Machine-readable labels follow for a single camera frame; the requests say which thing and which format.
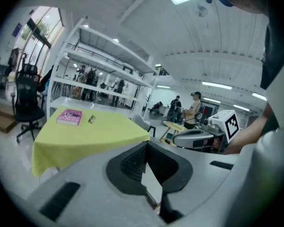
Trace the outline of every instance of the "pink book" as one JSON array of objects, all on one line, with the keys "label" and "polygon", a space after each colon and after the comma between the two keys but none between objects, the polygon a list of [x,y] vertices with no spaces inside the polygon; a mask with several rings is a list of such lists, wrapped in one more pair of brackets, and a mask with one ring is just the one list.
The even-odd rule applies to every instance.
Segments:
[{"label": "pink book", "polygon": [[79,125],[82,118],[82,111],[65,109],[57,118],[57,123]]}]

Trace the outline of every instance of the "tree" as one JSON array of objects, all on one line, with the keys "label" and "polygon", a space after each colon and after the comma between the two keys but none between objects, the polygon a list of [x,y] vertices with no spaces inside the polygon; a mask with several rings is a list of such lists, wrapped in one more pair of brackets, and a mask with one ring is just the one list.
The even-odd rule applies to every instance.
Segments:
[{"label": "tree", "polygon": [[[40,30],[40,34],[43,35],[43,36],[47,36],[48,32],[49,32],[49,24],[44,23],[43,21],[41,21],[39,23],[39,21],[40,20],[38,19],[36,21],[36,24],[38,24],[37,28]],[[28,26],[25,26],[24,29],[22,30],[22,33],[21,33],[22,39],[26,40],[31,31],[32,30]]]}]

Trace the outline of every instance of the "eyeglasses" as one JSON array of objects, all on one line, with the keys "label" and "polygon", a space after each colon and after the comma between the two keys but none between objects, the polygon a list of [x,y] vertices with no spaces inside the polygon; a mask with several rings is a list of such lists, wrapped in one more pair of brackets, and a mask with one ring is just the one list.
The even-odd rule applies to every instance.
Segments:
[{"label": "eyeglasses", "polygon": [[89,118],[89,123],[93,123],[95,121],[96,117],[94,115],[92,115],[90,118]]}]

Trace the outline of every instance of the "yellow tablecloth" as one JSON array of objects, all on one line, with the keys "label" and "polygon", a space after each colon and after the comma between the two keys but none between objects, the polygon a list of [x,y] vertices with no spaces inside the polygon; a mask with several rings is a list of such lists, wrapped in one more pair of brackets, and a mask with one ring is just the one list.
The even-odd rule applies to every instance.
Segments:
[{"label": "yellow tablecloth", "polygon": [[[65,109],[56,110],[34,142],[34,176],[50,167],[65,168],[83,157],[150,139],[147,131],[121,113],[75,109],[83,112],[79,126],[59,124],[56,119]],[[90,124],[92,115],[96,119]]]}]

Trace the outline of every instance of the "white metal shelf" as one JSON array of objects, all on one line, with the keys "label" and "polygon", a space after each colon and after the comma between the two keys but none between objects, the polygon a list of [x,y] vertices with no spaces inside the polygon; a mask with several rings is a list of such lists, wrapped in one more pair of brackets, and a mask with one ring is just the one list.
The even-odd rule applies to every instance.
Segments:
[{"label": "white metal shelf", "polygon": [[154,73],[156,72],[156,70],[148,64],[147,61],[145,61],[144,59],[142,59],[139,55],[137,55],[135,52],[131,51],[130,49],[128,49],[127,47],[125,47],[124,45],[122,45],[119,42],[114,41],[112,38],[108,37],[107,35],[104,35],[102,33],[100,33],[99,31],[89,28],[89,27],[84,27],[84,26],[79,26],[79,29],[83,30],[83,31],[87,31],[89,33],[92,33],[96,36],[99,36],[105,40],[107,40],[108,42],[120,47],[123,49],[123,51],[128,54],[131,58],[134,59],[134,63],[131,63],[131,66],[133,66],[136,70],[142,72],[142,73]]},{"label": "white metal shelf", "polygon": [[116,75],[117,77],[120,77],[126,81],[132,82],[142,87],[152,87],[150,84],[142,81],[140,78],[136,78],[132,74],[129,74],[128,72],[116,66],[113,66],[104,60],[98,59],[95,56],[91,56],[82,51],[75,51],[68,48],[64,49],[64,51],[67,52],[69,58],[71,58],[74,61],[79,61],[87,65],[97,63],[96,67],[99,70],[106,71],[110,74]]},{"label": "white metal shelf", "polygon": [[107,105],[95,104],[92,102],[81,101],[78,99],[73,99],[70,97],[61,96],[53,100],[50,104],[51,108],[58,108],[59,106],[65,106],[69,108],[78,108],[78,109],[93,109],[97,111],[108,111],[121,113],[126,115],[128,118],[133,117],[133,111],[130,109],[116,108]]},{"label": "white metal shelf", "polygon": [[114,92],[112,90],[107,90],[107,89],[103,89],[103,88],[100,88],[100,87],[87,85],[85,83],[73,81],[71,79],[64,79],[64,78],[54,77],[53,81],[61,82],[61,83],[64,83],[64,84],[75,86],[75,87],[82,87],[82,88],[90,89],[90,90],[93,90],[93,91],[96,91],[96,92],[110,94],[110,95],[113,95],[113,96],[123,97],[123,98],[131,99],[131,100],[137,101],[137,102],[140,101],[138,98],[135,98],[135,97],[132,97],[132,96],[128,96],[128,95],[121,94],[121,93],[116,93],[116,92]]}]

